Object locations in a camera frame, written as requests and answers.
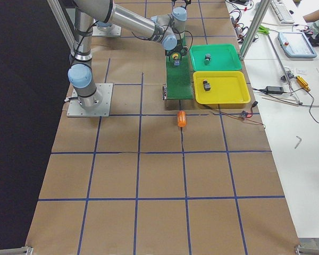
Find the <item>black power adapter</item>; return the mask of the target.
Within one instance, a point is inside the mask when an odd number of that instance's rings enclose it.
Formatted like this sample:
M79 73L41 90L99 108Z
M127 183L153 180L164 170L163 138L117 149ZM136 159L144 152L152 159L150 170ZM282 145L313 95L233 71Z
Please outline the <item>black power adapter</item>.
M267 86L265 89L268 94L281 95L284 93L283 87L279 86Z

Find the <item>allen key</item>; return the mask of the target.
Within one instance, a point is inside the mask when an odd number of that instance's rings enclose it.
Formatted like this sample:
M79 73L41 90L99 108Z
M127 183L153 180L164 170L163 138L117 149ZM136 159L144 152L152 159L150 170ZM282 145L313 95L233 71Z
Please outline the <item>allen key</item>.
M296 143L296 145L295 145L295 149L297 149L298 148L298 146L301 144L301 142L302 142L302 138L300 137L300 136L296 136L296 138L297 138L297 143Z

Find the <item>aluminium frame post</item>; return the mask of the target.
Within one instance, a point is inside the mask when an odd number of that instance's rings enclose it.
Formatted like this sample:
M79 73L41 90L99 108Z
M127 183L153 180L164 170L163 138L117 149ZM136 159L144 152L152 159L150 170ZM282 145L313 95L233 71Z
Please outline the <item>aluminium frame post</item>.
M261 1L260 5L259 5L254 17L253 17L253 20L251 22L249 30L245 36L245 39L242 43L242 46L240 48L240 52L239 52L239 59L240 60L245 59L245 56L246 56L251 44L253 43L253 40L255 38L255 34L256 34L258 27L261 24L265 14L266 14L266 11L270 5L270 2L271 2L270 0Z

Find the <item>small black circuit board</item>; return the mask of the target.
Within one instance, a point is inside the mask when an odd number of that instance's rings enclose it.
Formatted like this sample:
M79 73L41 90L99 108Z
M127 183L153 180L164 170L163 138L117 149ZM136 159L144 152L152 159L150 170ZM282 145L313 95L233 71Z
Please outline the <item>small black circuit board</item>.
M247 118L251 118L252 114L251 113L248 113L246 111L242 111L239 115L239 117L242 119L242 120L245 120Z

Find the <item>green conveyor belt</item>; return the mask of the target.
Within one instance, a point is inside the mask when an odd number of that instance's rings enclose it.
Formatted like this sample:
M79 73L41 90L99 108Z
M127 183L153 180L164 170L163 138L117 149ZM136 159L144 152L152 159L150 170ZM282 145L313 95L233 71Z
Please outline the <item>green conveyor belt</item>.
M178 33L178 40L186 39L185 32L187 31ZM189 57L186 54L181 59L180 65L174 66L173 59L166 56L166 85L163 86L163 99L188 100L193 98L194 93L191 85Z

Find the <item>teach pendant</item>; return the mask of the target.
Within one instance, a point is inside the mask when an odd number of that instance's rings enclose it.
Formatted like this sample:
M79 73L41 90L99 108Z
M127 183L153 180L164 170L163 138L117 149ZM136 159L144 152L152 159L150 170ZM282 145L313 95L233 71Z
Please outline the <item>teach pendant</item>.
M302 32L279 32L278 41L289 58L315 58L317 56Z

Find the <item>green grabber tool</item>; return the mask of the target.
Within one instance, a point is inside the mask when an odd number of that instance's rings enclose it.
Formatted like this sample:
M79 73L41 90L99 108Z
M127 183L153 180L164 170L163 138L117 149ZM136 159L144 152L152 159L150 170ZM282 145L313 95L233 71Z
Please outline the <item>green grabber tool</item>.
M263 35L268 35L270 33L270 29L263 25L259 25L257 32Z

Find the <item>orange cylinder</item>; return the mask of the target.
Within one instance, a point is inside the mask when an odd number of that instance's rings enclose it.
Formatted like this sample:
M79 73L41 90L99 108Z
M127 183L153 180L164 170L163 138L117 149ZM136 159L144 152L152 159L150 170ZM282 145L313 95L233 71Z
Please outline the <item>orange cylinder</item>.
M185 127L187 124L187 119L186 119L186 112L183 110L180 110L177 114L177 123L178 127Z

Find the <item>white keyboard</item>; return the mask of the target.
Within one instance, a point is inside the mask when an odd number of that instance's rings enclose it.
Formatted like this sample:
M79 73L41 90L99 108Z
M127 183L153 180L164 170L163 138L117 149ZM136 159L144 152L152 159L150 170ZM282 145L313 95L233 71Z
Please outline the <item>white keyboard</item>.
M270 5L271 5L272 13L277 18L278 24L280 26L292 25L295 23L295 20L292 14L290 13L290 11L287 9L284 1L271 0Z

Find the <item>yellow plastic tray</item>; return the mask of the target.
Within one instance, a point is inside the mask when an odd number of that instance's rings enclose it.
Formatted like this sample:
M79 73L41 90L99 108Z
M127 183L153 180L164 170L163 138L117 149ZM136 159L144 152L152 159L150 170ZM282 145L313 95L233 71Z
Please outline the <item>yellow plastic tray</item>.
M203 80L211 84L205 91ZM193 73L195 100L203 105L244 108L251 101L244 74L240 71L196 71Z

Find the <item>yellow push button spare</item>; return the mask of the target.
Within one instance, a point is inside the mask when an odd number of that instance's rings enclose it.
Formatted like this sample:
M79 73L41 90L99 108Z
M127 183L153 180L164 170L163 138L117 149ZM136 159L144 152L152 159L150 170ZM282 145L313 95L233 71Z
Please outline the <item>yellow push button spare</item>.
M173 65L174 66L179 66L180 65L181 58L180 58L179 53L173 53L172 54L172 59L173 59Z

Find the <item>green plastic tray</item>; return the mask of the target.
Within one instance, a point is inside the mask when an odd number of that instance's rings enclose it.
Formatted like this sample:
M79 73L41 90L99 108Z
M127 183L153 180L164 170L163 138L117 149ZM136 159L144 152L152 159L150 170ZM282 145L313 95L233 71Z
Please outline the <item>green plastic tray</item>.
M211 62L204 64L205 54L211 55ZM190 49L194 71L239 71L241 61L232 44L194 45Z

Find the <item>green push button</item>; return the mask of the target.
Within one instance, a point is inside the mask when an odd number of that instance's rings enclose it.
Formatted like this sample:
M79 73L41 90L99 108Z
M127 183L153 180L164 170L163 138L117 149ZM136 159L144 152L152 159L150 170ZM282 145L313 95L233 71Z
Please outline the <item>green push button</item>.
M204 64L208 65L210 62L211 62L211 55L210 54L205 54Z

